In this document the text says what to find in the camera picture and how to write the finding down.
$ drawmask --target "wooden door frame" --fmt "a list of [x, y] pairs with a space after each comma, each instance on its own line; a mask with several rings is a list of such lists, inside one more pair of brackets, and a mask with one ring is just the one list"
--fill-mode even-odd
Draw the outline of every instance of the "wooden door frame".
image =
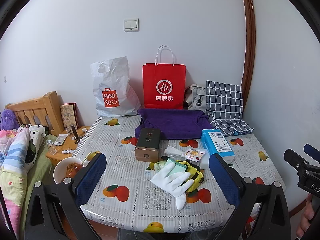
[[254, 15], [253, 0], [243, 0], [243, 2], [246, 25], [246, 45], [241, 88], [244, 108], [249, 96], [254, 67], [254, 58], [256, 54], [256, 19]]

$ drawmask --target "striped blanket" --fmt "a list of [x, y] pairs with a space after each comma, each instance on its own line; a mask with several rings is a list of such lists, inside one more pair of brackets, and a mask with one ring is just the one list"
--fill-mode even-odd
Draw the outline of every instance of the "striped blanket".
[[24, 163], [29, 141], [28, 126], [19, 128], [18, 132], [0, 131], [0, 187], [17, 238], [27, 190], [27, 172]]

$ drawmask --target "wooden bed headboard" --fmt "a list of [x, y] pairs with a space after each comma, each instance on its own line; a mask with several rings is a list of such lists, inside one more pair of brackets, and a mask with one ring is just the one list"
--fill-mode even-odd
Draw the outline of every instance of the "wooden bed headboard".
[[65, 130], [61, 117], [60, 101], [56, 91], [49, 92], [40, 98], [8, 104], [5, 108], [12, 110], [16, 114], [20, 125], [24, 123], [49, 126], [51, 134], [55, 136], [58, 136]]

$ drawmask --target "blue and white box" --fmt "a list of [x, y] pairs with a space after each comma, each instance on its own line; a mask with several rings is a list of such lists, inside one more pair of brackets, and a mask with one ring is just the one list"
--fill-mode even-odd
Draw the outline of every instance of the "blue and white box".
[[227, 164], [230, 164], [235, 158], [233, 150], [220, 129], [202, 130], [201, 142], [210, 155], [219, 153]]

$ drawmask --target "green bedsheet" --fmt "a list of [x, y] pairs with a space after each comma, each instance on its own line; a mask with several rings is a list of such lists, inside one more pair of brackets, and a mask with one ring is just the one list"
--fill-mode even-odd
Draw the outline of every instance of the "green bedsheet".
[[[44, 140], [46, 141], [48, 139], [51, 139], [55, 141], [56, 138], [57, 138], [56, 136], [49, 134]], [[21, 212], [21, 219], [20, 219], [20, 233], [19, 233], [20, 240], [24, 239], [26, 215], [27, 215], [28, 204], [29, 204], [29, 200], [30, 200], [30, 196], [31, 196], [34, 184], [39, 180], [41, 180], [46, 185], [51, 184], [53, 182], [52, 176], [50, 176], [52, 175], [52, 172], [53, 172], [53, 166], [51, 164], [51, 161], [45, 156], [47, 151], [48, 151], [48, 148], [44, 147], [42, 143], [42, 145], [39, 148], [36, 162], [31, 168], [31, 170], [28, 172], [27, 192], [26, 192], [26, 197], [24, 199], [23, 208]]]

